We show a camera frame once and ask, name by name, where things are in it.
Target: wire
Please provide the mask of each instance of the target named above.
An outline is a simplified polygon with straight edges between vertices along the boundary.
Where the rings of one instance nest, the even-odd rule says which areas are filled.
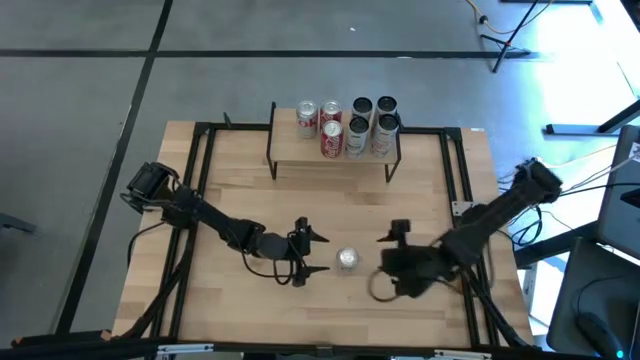
[[[621,279],[625,277],[625,275],[618,275],[618,276],[610,276],[610,277],[606,277],[606,278],[600,278],[600,279],[595,279],[595,280],[591,280],[587,283],[587,285],[583,286],[582,288],[580,288],[579,293],[578,293],[578,301],[576,303],[576,315],[581,315],[582,311],[580,310],[580,300],[582,299],[582,294],[585,292],[585,290],[587,290],[589,287],[599,283],[599,282],[603,282],[603,281],[609,281],[609,280],[616,280],[616,279]]]
[[[598,176],[594,177],[596,174],[601,173],[602,171],[606,170],[606,169],[607,169],[607,168],[609,168],[609,167],[604,168],[604,169],[602,169],[602,170],[598,171],[596,174],[593,174],[593,175],[589,176],[586,180],[583,180],[583,181],[581,181],[580,183],[578,183],[578,184],[576,184],[576,185],[573,185],[572,187],[570,187],[570,188],[569,188],[569,190],[565,190],[565,192],[567,192],[567,191],[571,191],[571,190],[573,190],[573,189],[577,189],[577,188],[579,188],[579,187],[582,187],[582,186],[584,186],[584,185],[587,185],[587,184],[589,184],[589,183],[592,183],[592,182],[594,182],[594,181],[596,181],[596,180],[600,179],[601,177],[603,177],[603,176],[605,176],[605,175],[612,174],[612,173],[614,173],[615,171],[617,171],[618,169],[620,169],[621,167],[623,167],[623,166],[625,166],[626,164],[628,164],[629,162],[631,162],[632,160],[635,160],[635,159],[636,159],[636,157],[637,157],[637,155],[634,155],[634,156],[632,156],[632,157],[630,157],[630,158],[626,159],[625,161],[621,162],[620,164],[618,164],[618,165],[616,165],[616,166],[612,167],[612,168],[611,168],[611,170],[607,171],[606,173],[603,173],[603,174],[600,174],[600,175],[598,175]]]
[[[540,210],[540,206],[534,206],[534,207],[532,207],[532,208],[533,208],[533,209],[536,209],[536,213],[538,214],[538,220],[536,220],[536,221],[532,222],[531,224],[529,224],[529,225],[525,226],[524,228],[522,228],[522,229],[520,229],[520,230],[518,230],[518,231],[514,232],[514,233],[511,235],[511,236],[512,236],[512,237],[511,237],[512,242],[513,242],[515,245],[518,245],[518,246],[521,246],[521,247],[524,247],[524,246],[527,246],[527,245],[531,245],[531,244],[533,244],[533,243],[538,239],[538,237],[540,236],[540,233],[542,233],[542,211]],[[531,238],[530,240],[527,240],[527,241],[523,242],[524,236],[525,236],[525,235],[529,232],[529,230],[531,230],[531,228],[533,228],[534,226],[537,226],[537,227],[536,227],[536,233],[533,235],[533,238]],[[517,239],[517,240],[514,240],[514,239],[516,238],[516,235],[518,235],[518,234],[520,234],[520,236],[518,237],[518,239]]]
[[[129,240],[129,249],[127,250],[127,269],[129,268],[129,265],[131,264],[131,254],[133,253],[133,244],[136,242],[136,239],[146,233],[147,231],[153,230],[155,228],[157,228],[160,225],[163,225],[164,221],[160,221],[157,224],[153,224],[149,227],[146,227],[140,231],[138,231],[135,235],[133,235],[133,237],[131,238],[131,240]]]
[[[566,227],[567,229],[569,229],[571,231],[576,231],[576,229],[574,229],[571,226],[567,225],[564,221],[558,219],[555,215],[553,215],[553,213],[551,211],[542,210],[542,212],[545,213],[545,214],[549,214],[553,218],[553,220],[555,220],[555,221],[559,222],[560,224],[564,225],[564,227]]]
[[[388,303],[388,302],[392,302],[396,299],[398,299],[400,297],[400,295],[394,295],[388,298],[380,298],[378,296],[376,296],[376,294],[373,293],[373,280],[380,275],[380,273],[382,273],[382,270],[380,269],[376,269],[374,272],[371,273],[371,275],[369,275],[369,279],[367,280],[367,293],[369,294],[369,296],[371,296],[371,298],[373,298],[373,300],[377,301],[377,302],[381,302],[381,303]],[[460,292],[460,290],[458,290],[455,286],[451,285],[449,282],[444,281],[442,279],[437,279],[437,278],[428,278],[428,277],[421,277],[421,280],[429,280],[429,281],[433,281],[433,282],[437,282],[440,283],[444,286],[446,286],[447,288],[449,288],[450,290],[458,293],[458,294],[462,294]]]
[[[616,147],[616,145],[606,146],[606,147],[603,147],[602,149],[596,150],[596,151],[594,151],[594,152],[592,152],[592,153],[589,153],[589,154],[587,154],[587,155],[580,156],[580,157],[575,158],[575,159],[573,159],[573,160],[569,160],[569,161],[567,161],[567,162],[565,162],[565,163],[557,164],[557,165],[547,164],[547,163],[545,163],[544,161],[542,161],[542,158],[541,158],[541,157],[537,157],[536,159],[538,160],[538,162],[539,162],[539,163],[541,163],[542,165],[544,165],[547,169],[559,169],[559,168],[561,168],[561,167],[565,167],[565,166],[571,165],[571,164],[573,164],[573,163],[575,163],[575,162],[577,162],[577,161],[584,160],[584,159],[586,159],[586,158],[592,157],[593,155],[595,155],[595,154],[597,154],[597,153],[600,153],[600,152],[605,151],[605,150],[609,150],[609,149],[614,148],[614,147]]]
[[[482,23],[484,24],[487,28],[489,28],[489,30],[493,31],[496,34],[499,35],[507,35],[507,34],[511,34],[513,32],[516,31],[516,29],[513,30],[508,30],[508,31],[500,31],[500,30],[496,30],[493,26],[491,26],[491,24],[489,24],[489,18],[487,16],[485,16],[480,9],[478,9],[478,6],[472,1],[472,0],[465,0],[467,2],[467,4],[469,4],[472,8],[473,8],[473,12],[479,17],[482,18],[483,16],[486,18],[486,20]],[[534,21],[538,16],[540,16],[540,14],[542,14],[545,10],[547,10],[547,8],[549,6],[551,6],[551,4],[554,3],[555,0],[549,0],[549,2],[547,3],[547,5],[545,5],[542,10],[540,10],[537,14],[533,15],[531,17],[531,19],[527,20],[524,24],[522,24],[521,28],[529,25],[532,21]]]
[[[278,269],[276,267],[276,260],[273,260],[273,275],[259,273],[259,272],[255,271],[255,270],[253,270],[251,268],[251,266],[249,266],[249,262],[247,261],[246,253],[242,249],[242,244],[240,244],[240,240],[238,240],[238,237],[236,236],[236,234],[233,231],[231,231],[231,229],[229,229],[229,228],[227,228],[225,233],[227,235],[231,235],[233,237],[233,239],[235,240],[235,243],[238,245],[238,249],[240,251],[240,254],[242,255],[242,262],[244,263],[244,267],[250,273],[252,273],[253,275],[262,277],[262,278],[275,279],[276,282],[279,285],[287,285],[287,284],[289,284],[289,282],[291,282],[291,280],[293,279],[293,260],[289,260],[289,274],[287,274],[287,275],[279,275],[278,274]],[[292,231],[289,234],[287,234],[287,241],[289,241],[289,245],[291,246],[291,249],[293,250],[293,252],[296,254],[296,256],[298,256],[298,258],[300,260],[300,264],[302,265],[302,268],[305,269],[307,267],[307,263],[304,261],[304,258],[302,257],[302,255],[298,252],[298,250],[295,248],[295,246],[293,246],[293,243],[291,242],[290,235],[292,233],[294,233],[294,232]]]
[[[590,187],[590,188],[586,188],[586,189],[580,189],[580,190],[565,192],[565,193],[560,194],[560,196],[573,195],[573,194],[577,194],[577,193],[581,193],[581,192],[585,192],[585,191],[601,189],[601,188],[612,188],[612,187],[616,187],[616,186],[640,186],[640,183],[615,183],[615,184],[599,185],[599,186],[594,186],[594,187]]]

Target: desk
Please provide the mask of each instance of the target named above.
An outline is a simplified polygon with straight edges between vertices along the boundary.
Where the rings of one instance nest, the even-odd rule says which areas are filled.
[[[191,143],[193,122],[169,122],[158,161],[182,172]],[[475,201],[497,196],[486,134],[463,129],[465,154]],[[391,219],[410,218],[409,241],[427,244],[451,226],[442,155],[436,136],[403,134],[401,166],[387,184],[379,165],[324,163],[285,165],[272,180],[265,159],[265,131],[224,131],[215,146],[205,199],[230,216],[250,218],[268,231],[285,234],[299,216],[329,244],[313,244],[309,265],[335,268],[335,255],[355,247],[361,262],[353,274],[336,270],[314,274],[302,288],[279,286],[273,279],[250,274],[240,254],[227,248],[217,233],[198,228],[195,255],[180,326],[182,340],[240,343],[335,344],[359,346],[468,347],[463,298],[435,284],[419,299],[378,303],[366,293],[366,279],[380,264],[376,243]],[[460,179],[450,142],[458,198]],[[196,159],[195,188],[202,155]],[[159,221],[146,213],[141,228]],[[114,324],[114,334],[129,329],[158,291],[171,229],[159,227],[140,236]],[[532,342],[516,266],[508,239],[492,237],[495,267],[493,298],[519,335]],[[257,271],[272,273],[271,262],[249,258]],[[379,296],[391,294],[387,279],[375,282]],[[173,300],[169,299],[162,334],[168,332]],[[476,302],[480,336],[486,327]]]
[[[549,346],[564,353],[592,355],[593,348],[575,326],[578,294],[591,281],[621,275],[624,277],[595,283],[586,289],[580,300],[580,310],[593,312],[604,320],[626,352],[631,345],[640,301],[640,267],[585,240],[577,241],[569,255],[547,334]]]

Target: wooden shelf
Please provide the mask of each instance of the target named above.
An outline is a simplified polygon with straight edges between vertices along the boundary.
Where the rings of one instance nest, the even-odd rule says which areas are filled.
[[[330,159],[320,152],[320,131],[314,138],[303,139],[298,135],[297,116],[295,109],[276,108],[273,116],[273,129],[271,134],[271,161],[273,162],[342,162],[342,163],[364,163],[364,164],[396,164],[398,154],[396,146],[393,145],[387,156],[377,158],[371,154],[371,139],[367,141],[366,148],[360,159],[349,159],[345,155],[347,143],[347,132],[349,131],[349,121],[351,121],[351,111],[343,111],[342,127],[344,142],[342,154]]]

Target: red soda can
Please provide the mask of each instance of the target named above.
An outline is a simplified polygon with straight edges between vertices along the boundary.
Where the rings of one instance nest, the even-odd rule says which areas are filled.
[[[324,124],[329,120],[342,121],[342,106],[335,100],[325,101],[320,108],[320,129],[324,130]]]
[[[327,121],[322,127],[322,140],[320,141],[322,155],[330,159],[337,158],[342,153],[343,142],[342,125],[335,120]]]

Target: computer monitor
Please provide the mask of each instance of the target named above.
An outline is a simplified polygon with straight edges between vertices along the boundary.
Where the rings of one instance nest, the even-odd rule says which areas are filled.
[[[616,166],[640,152],[640,128],[627,125],[620,131],[613,156]],[[609,175],[608,184],[640,183],[640,157]],[[607,188],[598,218],[598,238],[640,259],[640,186]]]

